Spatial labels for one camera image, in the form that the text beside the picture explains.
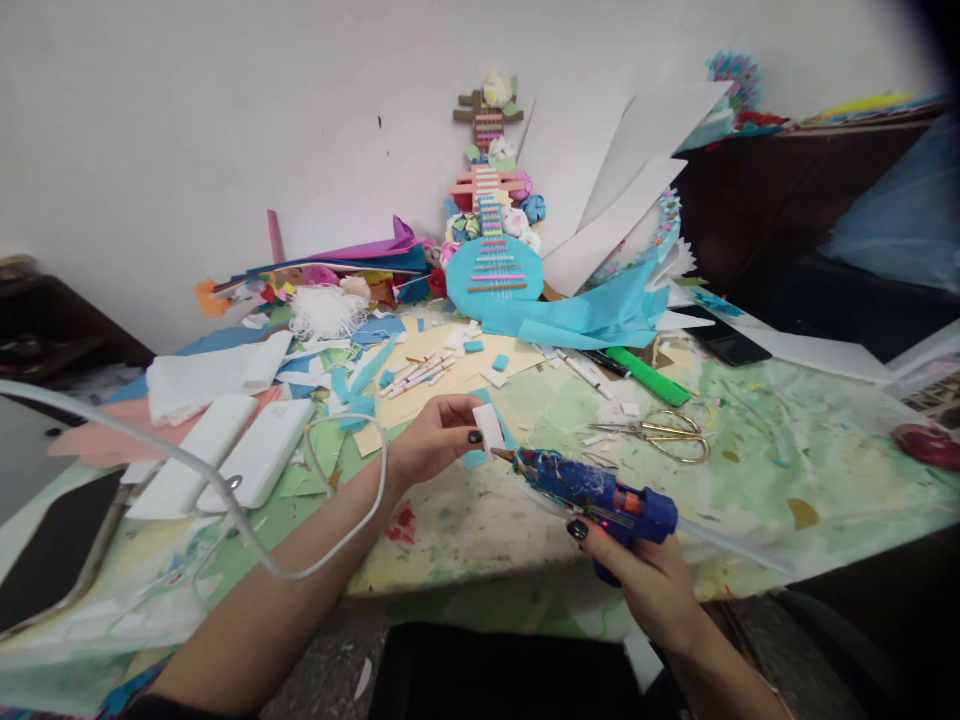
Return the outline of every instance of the paint-stained table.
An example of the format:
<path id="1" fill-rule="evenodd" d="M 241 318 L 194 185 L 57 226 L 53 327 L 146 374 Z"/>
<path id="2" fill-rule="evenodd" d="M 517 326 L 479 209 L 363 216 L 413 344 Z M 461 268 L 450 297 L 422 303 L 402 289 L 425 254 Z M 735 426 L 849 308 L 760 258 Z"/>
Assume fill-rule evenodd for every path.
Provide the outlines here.
<path id="1" fill-rule="evenodd" d="M 671 496 L 680 513 L 791 561 L 795 579 L 817 575 L 934 532 L 960 510 L 960 480 L 904 456 L 890 431 L 917 416 L 874 387 L 771 360 L 732 369 L 671 339 L 663 372 L 695 387 L 684 412 L 713 445 L 709 461 L 681 466 L 634 438 L 591 449 L 619 465 L 622 482 Z M 622 420 L 624 400 L 657 402 L 635 381 L 605 401 L 566 366 L 546 363 L 491 396 L 517 441 L 576 455 L 586 423 Z M 760 412 L 748 405 L 759 408 Z M 771 425 L 782 428 L 774 437 Z M 402 428 L 388 434 L 395 436 Z M 364 461 L 351 438 L 329 462 L 348 482 Z M 47 493 L 85 481 L 77 466 Z M 280 488 L 310 481 L 288 467 Z M 281 497 L 250 513 L 271 546 L 324 501 Z M 188 580 L 219 536 L 218 521 L 125 521 L 94 588 L 74 610 L 0 644 L 0 696 L 9 704 L 59 692 L 89 712 L 133 654 L 182 643 L 201 620 Z M 702 600 L 741 597 L 784 583 L 757 565 L 681 535 Z M 199 576 L 208 606 L 253 566 L 240 538 L 223 543 Z M 471 582 L 508 578 L 496 582 Z M 438 588 L 429 595 L 408 591 Z M 560 519 L 522 492 L 507 463 L 455 464 L 415 487 L 350 581 L 354 597 L 397 595 L 391 619 L 432 619 L 479 629 L 618 638 L 632 621 L 617 592 L 591 577 Z"/>

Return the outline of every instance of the red paint stain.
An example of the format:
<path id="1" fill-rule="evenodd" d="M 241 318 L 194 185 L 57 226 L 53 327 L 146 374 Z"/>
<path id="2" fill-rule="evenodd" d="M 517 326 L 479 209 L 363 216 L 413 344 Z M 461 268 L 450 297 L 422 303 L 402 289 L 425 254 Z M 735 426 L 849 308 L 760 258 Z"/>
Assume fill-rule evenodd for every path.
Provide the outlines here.
<path id="1" fill-rule="evenodd" d="M 410 549 L 420 542 L 420 538 L 417 537 L 416 520 L 413 510 L 410 509 L 410 501 L 407 500 L 400 506 L 399 514 L 383 534 L 397 543 L 403 552 L 410 552 Z"/>

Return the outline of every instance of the gold scissors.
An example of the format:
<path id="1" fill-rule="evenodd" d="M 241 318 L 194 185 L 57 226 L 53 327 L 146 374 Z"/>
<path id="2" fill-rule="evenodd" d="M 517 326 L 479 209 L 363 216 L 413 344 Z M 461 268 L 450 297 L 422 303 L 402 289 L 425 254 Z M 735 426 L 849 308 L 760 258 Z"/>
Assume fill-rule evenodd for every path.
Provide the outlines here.
<path id="1" fill-rule="evenodd" d="M 659 425 L 657 423 L 650 422 L 650 420 L 656 415 L 673 415 L 674 417 L 679 418 L 685 425 L 686 428 L 677 428 L 670 427 L 669 425 Z M 687 465 L 696 465 L 701 463 L 710 457 L 710 443 L 707 441 L 700 430 L 700 426 L 697 425 L 693 420 L 688 418 L 686 415 L 681 415 L 678 412 L 673 410 L 654 410 L 652 413 L 647 415 L 643 420 L 636 423 L 627 423 L 625 425 L 615 425 L 610 423 L 591 423 L 588 427 L 592 427 L 596 430 L 604 430 L 606 432 L 616 432 L 623 433 L 624 435 L 633 435 L 638 437 L 641 440 L 646 440 L 648 443 L 653 445 L 657 450 L 662 452 L 667 457 L 673 458 L 678 462 L 686 463 Z M 694 442 L 698 443 L 701 448 L 703 448 L 703 454 L 696 458 L 683 458 L 679 455 L 674 455 L 672 452 L 669 452 L 664 448 L 660 443 L 661 442 Z"/>

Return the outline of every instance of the blue hot glue gun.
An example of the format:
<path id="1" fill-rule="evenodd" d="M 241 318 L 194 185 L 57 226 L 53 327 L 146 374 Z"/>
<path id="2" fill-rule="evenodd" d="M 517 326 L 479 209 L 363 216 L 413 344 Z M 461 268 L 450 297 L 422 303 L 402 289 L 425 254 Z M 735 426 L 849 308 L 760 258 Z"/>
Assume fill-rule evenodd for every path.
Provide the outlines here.
<path id="1" fill-rule="evenodd" d="M 582 512 L 603 527 L 618 543 L 630 547 L 633 538 L 663 543 L 677 529 L 677 506 L 650 488 L 634 490 L 598 467 L 568 460 L 554 450 L 493 450 L 513 464 L 539 493 L 563 508 Z M 620 581 L 593 561 L 597 577 L 608 585 Z"/>

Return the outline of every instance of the smartphone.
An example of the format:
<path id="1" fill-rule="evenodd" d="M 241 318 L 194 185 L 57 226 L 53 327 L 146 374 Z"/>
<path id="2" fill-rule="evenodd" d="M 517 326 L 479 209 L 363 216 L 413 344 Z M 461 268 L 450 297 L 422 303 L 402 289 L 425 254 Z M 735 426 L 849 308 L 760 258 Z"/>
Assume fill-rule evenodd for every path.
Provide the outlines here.
<path id="1" fill-rule="evenodd" d="M 0 584 L 0 640 L 70 607 L 90 589 L 123 517 L 123 470 L 64 493 L 47 508 Z"/>
<path id="2" fill-rule="evenodd" d="M 752 365 L 755 362 L 762 362 L 773 357 L 746 335 L 738 333 L 730 325 L 727 325 L 723 320 L 719 320 L 716 315 L 699 305 L 675 308 L 674 312 L 715 321 L 716 325 L 686 328 L 685 331 L 693 335 L 707 350 L 727 365 L 733 367 Z"/>

